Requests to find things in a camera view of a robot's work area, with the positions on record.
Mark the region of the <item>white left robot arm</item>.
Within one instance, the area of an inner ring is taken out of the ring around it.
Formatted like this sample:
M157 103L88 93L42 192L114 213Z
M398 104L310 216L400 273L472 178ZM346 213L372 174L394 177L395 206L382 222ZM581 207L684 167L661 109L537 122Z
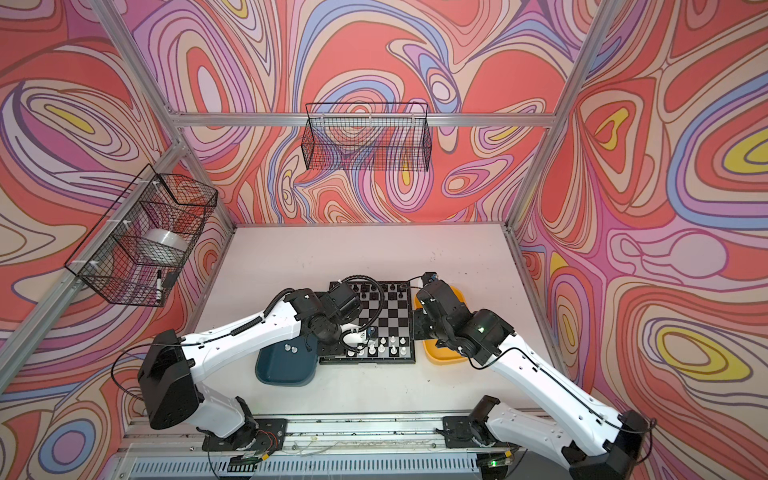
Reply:
M303 332L320 343L341 340L362 311L359 295L340 283L325 293L286 288L267 306L221 327L178 336L167 330L149 346L137 376L150 427L188 424L214 446L246 450L260 427L246 401L227 397L205 380L225 366Z

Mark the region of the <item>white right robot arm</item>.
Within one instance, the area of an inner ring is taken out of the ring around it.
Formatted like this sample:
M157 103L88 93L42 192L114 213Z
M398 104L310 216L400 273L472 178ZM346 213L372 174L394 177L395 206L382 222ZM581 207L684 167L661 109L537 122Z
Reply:
M418 333L449 349L477 371L491 370L512 382L542 408L543 419L485 395L467 417L470 442L480 447L511 444L558 464L574 479L627 479L641 463L651 421L619 412L586 393L555 369L488 309L470 310L434 272L418 280Z

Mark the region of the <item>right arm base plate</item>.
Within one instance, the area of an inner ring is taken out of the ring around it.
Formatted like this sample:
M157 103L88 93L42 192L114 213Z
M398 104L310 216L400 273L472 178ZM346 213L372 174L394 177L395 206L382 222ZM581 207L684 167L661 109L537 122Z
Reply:
M520 449L519 445L482 439L477 433L467 415L463 416L444 416L441 419L442 425L434 432L443 438L445 446L448 449L504 449L516 452Z

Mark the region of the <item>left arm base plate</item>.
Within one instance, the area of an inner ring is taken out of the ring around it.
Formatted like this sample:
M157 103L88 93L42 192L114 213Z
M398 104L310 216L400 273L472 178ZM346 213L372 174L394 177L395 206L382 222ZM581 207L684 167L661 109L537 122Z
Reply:
M253 451L274 453L283 448L288 420L285 418L256 418L226 438L207 434L203 440L205 452Z

